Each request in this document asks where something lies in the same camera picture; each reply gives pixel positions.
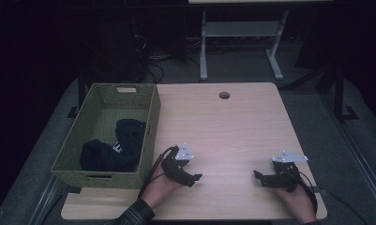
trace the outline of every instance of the folded garment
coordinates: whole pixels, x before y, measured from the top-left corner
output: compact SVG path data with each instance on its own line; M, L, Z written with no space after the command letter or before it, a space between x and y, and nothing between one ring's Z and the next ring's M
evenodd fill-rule
M117 144L112 147L100 140L83 145L81 166L83 171L133 172L139 163L146 123L134 119L117 121Z

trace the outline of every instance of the white plastic piece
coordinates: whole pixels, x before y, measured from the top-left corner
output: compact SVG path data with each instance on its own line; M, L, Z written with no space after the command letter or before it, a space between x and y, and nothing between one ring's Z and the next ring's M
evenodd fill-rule
M188 145L186 143L182 144L175 156L176 160L192 160L193 158L194 156L190 153Z
M276 162L296 162L296 161L308 161L308 158L304 155L298 155L286 150L281 152L281 155L272 157L272 161Z

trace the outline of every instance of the dark background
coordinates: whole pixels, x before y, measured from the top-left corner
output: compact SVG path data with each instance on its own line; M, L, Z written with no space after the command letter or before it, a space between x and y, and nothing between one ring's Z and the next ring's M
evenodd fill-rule
M80 2L0 0L0 205L60 97L82 71L86 71L91 81L113 82L116 79L116 82L138 82L144 76L139 68L132 77L117 76L120 71L95 59L92 52L84 47L74 34L77 24L82 37L89 36L86 40L93 45L99 43L99 49L105 48L100 44L106 42L102 38L109 35L111 29L108 27L100 32L93 26L98 24L98 18L70 12L71 5L75 7ZM162 15L147 14L150 22L145 21L147 24L140 27L150 27L145 31L152 34L151 38L155 43L157 41L157 45L171 43L183 46L181 38L196 32L190 27L200 27L185 20L186 17L196 18L198 20L193 21L199 25L200 13L197 12L183 13L173 22ZM294 18L294 14L291 15L290 21ZM320 10L315 19L297 65L315 69L332 61L358 87L376 115L376 1ZM114 15L101 22L109 25L113 20ZM123 15L117 20L124 21L126 17ZM286 32L293 32L288 24ZM177 35L167 40L164 35L170 36L166 30L173 30ZM98 39L89 35L92 32L98 35ZM119 32L125 35L125 44L134 43L133 38L126 35L128 33ZM170 48L171 51L176 50L173 53L180 53L178 49L180 47ZM134 51L129 51L126 49L128 55L134 54ZM123 57L111 53L107 56ZM120 67L124 69L144 62L139 61L142 58L136 61L137 57L134 55L131 62L121 63Z

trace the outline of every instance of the storage bin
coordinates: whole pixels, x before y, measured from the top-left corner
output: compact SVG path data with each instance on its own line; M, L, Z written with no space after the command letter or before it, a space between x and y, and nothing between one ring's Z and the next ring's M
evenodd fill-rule
M160 99L155 84L94 83L52 166L51 172L73 187L141 188L153 162ZM83 144L98 139L113 146L120 119L146 122L141 158L135 172L82 171Z

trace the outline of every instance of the wooden table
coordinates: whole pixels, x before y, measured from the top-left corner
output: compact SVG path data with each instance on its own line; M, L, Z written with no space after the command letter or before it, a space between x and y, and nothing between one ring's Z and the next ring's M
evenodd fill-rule
M154 161L168 147L187 143L195 158L185 167L202 173L155 209L155 219L283 219L292 216L261 187L253 170L274 174L271 157L303 154L278 89L272 83L158 85L161 100ZM229 99L221 99L228 92ZM295 163L315 185L306 162ZM117 218L139 190L83 188L68 194L64 219ZM325 218L322 197L318 218Z

